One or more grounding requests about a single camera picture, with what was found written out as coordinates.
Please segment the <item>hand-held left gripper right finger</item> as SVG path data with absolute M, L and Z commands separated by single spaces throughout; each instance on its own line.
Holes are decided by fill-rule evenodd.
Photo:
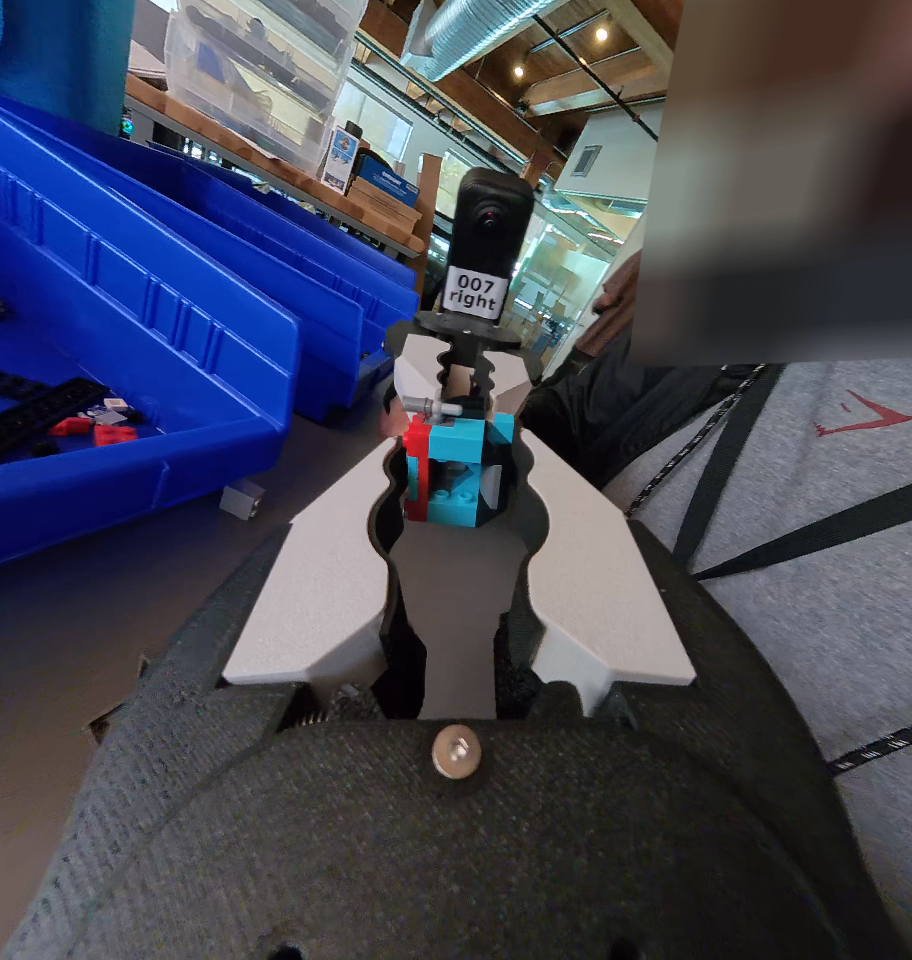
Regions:
M 613 685 L 696 678 L 624 513 L 531 431 L 512 444 L 510 526 L 524 546 L 494 639 L 498 719 L 562 682 L 593 715 Z

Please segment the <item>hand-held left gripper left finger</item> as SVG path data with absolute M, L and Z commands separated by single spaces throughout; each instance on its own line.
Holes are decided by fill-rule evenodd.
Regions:
M 354 683 L 389 718 L 418 717 L 427 653 L 390 557 L 406 486 L 405 450 L 384 440 L 292 519 L 223 668 L 229 684 L 302 683 L 325 703 Z

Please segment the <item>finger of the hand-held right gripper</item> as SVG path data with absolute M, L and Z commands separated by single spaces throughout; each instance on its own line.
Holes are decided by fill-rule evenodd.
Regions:
M 533 389 L 525 360 L 512 351 L 478 351 L 471 384 L 474 415 L 518 415 Z
M 406 337 L 393 368 L 393 385 L 402 408 L 402 397 L 446 402 L 440 381 L 444 368 L 439 358 L 448 354 L 450 349 L 449 342 L 433 336 L 410 333 Z

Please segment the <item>blue plastic bin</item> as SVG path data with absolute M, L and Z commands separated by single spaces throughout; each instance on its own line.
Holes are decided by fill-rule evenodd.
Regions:
M 100 385 L 140 415 L 108 445 L 48 427 L 0 454 L 0 565 L 273 466 L 296 321 L 0 105 L 0 373 Z
M 289 312 L 297 321 L 301 344 L 295 412 L 323 422 L 336 409 L 352 407 L 379 380 L 377 374 L 390 370 L 392 361 L 382 346 L 374 352 L 361 352 L 363 313 L 359 306 L 118 170 L 110 162 L 117 154 L 112 142 L 119 136 L 1 95 L 0 117 Z
M 414 272 L 243 174 L 116 137 L 110 162 L 128 176 L 343 297 L 363 313 L 361 353 L 418 306 Z

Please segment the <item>teal and black brick assembly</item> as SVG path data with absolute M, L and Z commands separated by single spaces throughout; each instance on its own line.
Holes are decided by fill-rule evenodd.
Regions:
M 445 417 L 414 413 L 402 437 L 409 522 L 479 528 L 503 512 L 514 480 L 516 418 Z

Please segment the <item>person's right forearm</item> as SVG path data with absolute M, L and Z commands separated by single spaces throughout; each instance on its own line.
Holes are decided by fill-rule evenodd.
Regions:
M 597 489 L 737 391 L 756 366 L 640 366 L 620 337 L 579 371 L 533 390 L 522 426 Z

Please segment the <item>grey desk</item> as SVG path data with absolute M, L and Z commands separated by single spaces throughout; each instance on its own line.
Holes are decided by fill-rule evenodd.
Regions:
M 382 438 L 381 404 L 339 424 L 294 419 L 254 476 L 254 520 L 216 493 L 0 566 L 0 953 L 38 891 L 97 741 L 90 724 L 130 695 L 145 661 L 278 523 Z M 425 718 L 492 717 L 492 640 L 523 548 L 507 519 L 420 526 L 393 550 L 427 645 Z

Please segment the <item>brown cardboard box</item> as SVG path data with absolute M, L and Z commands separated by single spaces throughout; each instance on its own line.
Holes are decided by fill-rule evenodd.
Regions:
M 400 244 L 414 236 L 422 214 L 364 179 L 356 178 L 346 197 L 363 211 L 362 222 Z

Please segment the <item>blue cardboard box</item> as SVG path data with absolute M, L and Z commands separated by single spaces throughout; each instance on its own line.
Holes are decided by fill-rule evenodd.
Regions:
M 368 183 L 413 209 L 418 197 L 418 189 L 401 174 L 397 174 L 390 165 L 372 150 L 361 149 L 354 162 L 353 177 Z

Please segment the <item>small picture card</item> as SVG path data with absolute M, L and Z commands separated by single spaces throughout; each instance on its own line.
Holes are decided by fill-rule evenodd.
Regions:
M 319 181 L 345 196 L 360 149 L 362 129 L 352 121 L 333 127 L 318 172 Z

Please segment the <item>grey sweatshirt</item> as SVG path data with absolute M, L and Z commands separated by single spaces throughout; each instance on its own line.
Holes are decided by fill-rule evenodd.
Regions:
M 689 561 L 700 573 L 912 484 L 912 359 L 786 366 Z M 789 692 L 827 762 L 912 726 L 912 521 L 708 592 Z M 912 745 L 834 777 L 912 943 Z

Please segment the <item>clear plastic drawer stack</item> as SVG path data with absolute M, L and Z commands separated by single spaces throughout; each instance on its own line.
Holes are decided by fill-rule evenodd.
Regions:
M 314 175 L 366 1 L 179 1 L 165 38 L 174 99 Z

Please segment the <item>pile of mixed toy bricks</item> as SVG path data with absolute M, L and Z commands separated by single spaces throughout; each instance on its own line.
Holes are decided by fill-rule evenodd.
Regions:
M 72 285 L 49 290 L 1 275 L 0 466 L 148 438 L 153 400 L 139 396 L 133 359 L 115 340 L 126 318 L 107 300 Z

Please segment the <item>silver ventilation duct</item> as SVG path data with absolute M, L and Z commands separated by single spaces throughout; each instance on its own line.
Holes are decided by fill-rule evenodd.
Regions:
M 407 30 L 399 61 L 438 81 L 531 26 L 534 16 L 566 1 L 422 1 Z

